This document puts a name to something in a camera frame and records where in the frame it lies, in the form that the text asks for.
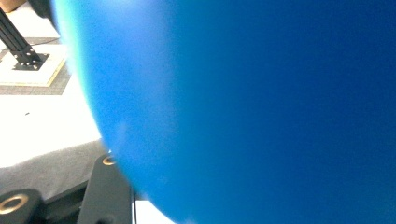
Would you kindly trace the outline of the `tan wooden panel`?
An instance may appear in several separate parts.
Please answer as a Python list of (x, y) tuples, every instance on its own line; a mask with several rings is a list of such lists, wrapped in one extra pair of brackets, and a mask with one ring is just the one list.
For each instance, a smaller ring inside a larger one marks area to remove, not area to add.
[(26, 0), (0, 0), (0, 8), (4, 12), (9, 13), (23, 5), (25, 2)]

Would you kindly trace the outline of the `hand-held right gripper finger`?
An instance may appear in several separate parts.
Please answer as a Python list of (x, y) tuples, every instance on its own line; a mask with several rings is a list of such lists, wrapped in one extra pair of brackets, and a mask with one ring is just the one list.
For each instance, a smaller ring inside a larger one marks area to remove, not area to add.
[(134, 224), (134, 190), (108, 154), (93, 166), (78, 224)]

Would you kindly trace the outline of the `white floor plate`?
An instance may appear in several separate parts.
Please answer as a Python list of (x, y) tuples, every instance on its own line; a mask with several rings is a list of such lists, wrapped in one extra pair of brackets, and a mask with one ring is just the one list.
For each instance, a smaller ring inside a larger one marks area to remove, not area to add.
[(33, 50), (41, 62), (22, 66), (10, 52), (0, 54), (0, 86), (49, 87), (64, 66), (66, 48), (62, 45), (37, 45)]

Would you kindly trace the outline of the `black metal post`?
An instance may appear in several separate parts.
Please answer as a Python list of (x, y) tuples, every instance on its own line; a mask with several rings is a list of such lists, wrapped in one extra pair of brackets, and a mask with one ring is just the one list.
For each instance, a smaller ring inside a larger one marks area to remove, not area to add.
[(0, 40), (17, 61), (16, 70), (38, 71), (49, 57), (48, 54), (40, 54), (33, 49), (2, 8), (0, 8)]

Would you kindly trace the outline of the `blue plastic bottle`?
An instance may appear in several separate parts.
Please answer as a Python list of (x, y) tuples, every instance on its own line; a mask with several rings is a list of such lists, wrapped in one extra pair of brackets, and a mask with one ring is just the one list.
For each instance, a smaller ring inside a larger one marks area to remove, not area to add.
[(52, 0), (121, 171), (185, 224), (396, 224), (396, 0)]

